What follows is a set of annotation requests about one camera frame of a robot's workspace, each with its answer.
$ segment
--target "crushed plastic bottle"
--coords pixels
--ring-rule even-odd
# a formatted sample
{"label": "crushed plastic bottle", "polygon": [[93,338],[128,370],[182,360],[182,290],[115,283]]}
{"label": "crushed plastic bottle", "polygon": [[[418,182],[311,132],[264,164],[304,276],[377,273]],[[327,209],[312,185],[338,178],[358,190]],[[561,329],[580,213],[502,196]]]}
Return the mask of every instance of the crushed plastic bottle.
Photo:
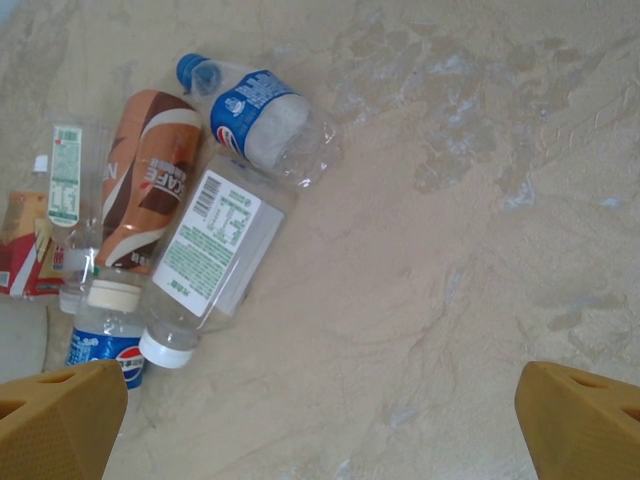
{"label": "crushed plastic bottle", "polygon": [[215,139],[259,170],[308,187],[340,160],[340,126],[272,72],[190,53],[176,74]]}

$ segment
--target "beige stone floor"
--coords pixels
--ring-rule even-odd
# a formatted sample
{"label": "beige stone floor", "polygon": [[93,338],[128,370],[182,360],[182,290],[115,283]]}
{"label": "beige stone floor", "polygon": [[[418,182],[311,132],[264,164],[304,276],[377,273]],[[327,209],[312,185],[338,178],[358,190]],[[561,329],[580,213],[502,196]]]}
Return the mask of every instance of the beige stone floor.
{"label": "beige stone floor", "polygon": [[1,41],[3,193],[52,118],[179,94],[193,50],[345,127],[236,325],[147,373],[106,479],[532,480],[527,361],[640,383],[637,1],[25,0]]}

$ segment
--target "transparent plastic bottle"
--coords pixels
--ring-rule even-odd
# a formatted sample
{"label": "transparent plastic bottle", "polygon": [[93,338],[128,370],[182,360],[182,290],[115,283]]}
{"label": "transparent plastic bottle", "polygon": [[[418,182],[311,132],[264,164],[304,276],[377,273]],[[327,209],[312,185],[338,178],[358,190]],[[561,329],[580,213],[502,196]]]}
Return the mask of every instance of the transparent plastic bottle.
{"label": "transparent plastic bottle", "polygon": [[92,360],[117,360],[129,390],[129,403],[121,432],[131,425],[140,403],[144,357],[138,343],[144,330],[135,313],[140,287],[109,280],[94,280],[83,297],[71,334],[67,365]]}
{"label": "transparent plastic bottle", "polygon": [[53,127],[48,220],[64,251],[58,298],[66,313],[76,313],[100,247],[99,193],[112,138],[111,128],[87,119],[59,119]]}
{"label": "transparent plastic bottle", "polygon": [[190,53],[176,74],[215,139],[259,170],[307,187],[340,160],[340,126],[270,71]]}
{"label": "transparent plastic bottle", "polygon": [[143,292],[147,360],[183,367],[200,334],[230,322],[294,200],[231,159],[209,164]]}

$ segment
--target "red and yellow packaging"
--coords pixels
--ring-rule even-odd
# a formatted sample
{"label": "red and yellow packaging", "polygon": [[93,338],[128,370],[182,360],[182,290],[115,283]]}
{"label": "red and yellow packaging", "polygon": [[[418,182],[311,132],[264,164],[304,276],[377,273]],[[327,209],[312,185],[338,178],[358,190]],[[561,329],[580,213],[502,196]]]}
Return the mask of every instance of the red and yellow packaging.
{"label": "red and yellow packaging", "polygon": [[63,251],[51,239],[47,197],[37,192],[9,194],[0,241],[0,293],[57,294],[63,284]]}

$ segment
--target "white label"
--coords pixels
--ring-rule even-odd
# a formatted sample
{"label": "white label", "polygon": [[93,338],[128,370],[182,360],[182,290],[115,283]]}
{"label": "white label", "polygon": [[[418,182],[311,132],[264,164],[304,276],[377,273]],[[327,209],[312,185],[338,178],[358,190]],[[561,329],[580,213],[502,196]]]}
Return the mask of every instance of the white label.
{"label": "white label", "polygon": [[194,315],[204,315],[227,278],[261,203],[206,171],[153,282]]}
{"label": "white label", "polygon": [[73,227],[80,219],[81,153],[82,129],[54,127],[48,207],[54,225]]}

